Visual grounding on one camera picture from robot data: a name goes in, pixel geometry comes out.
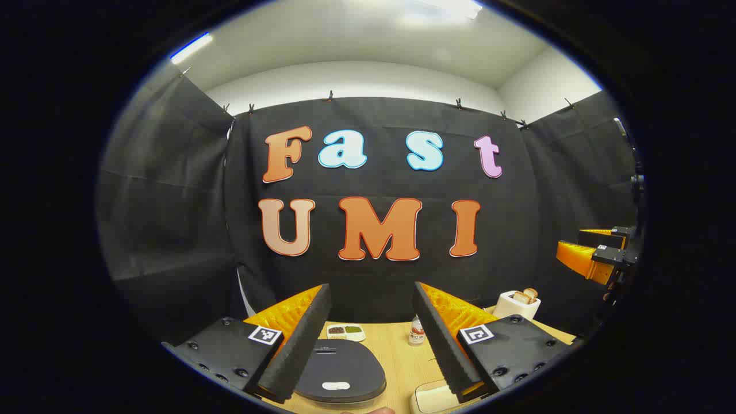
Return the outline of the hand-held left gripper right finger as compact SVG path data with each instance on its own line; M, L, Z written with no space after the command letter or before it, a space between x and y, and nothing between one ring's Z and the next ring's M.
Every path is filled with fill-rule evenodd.
M420 281L413 288L413 311L460 403L533 380L576 349L522 315L497 318Z

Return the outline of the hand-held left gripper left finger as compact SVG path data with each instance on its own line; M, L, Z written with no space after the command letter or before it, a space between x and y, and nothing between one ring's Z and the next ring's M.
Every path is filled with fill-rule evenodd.
M331 310L327 283L295 294L244 320L221 317L163 348L237 392L284 403L296 388Z

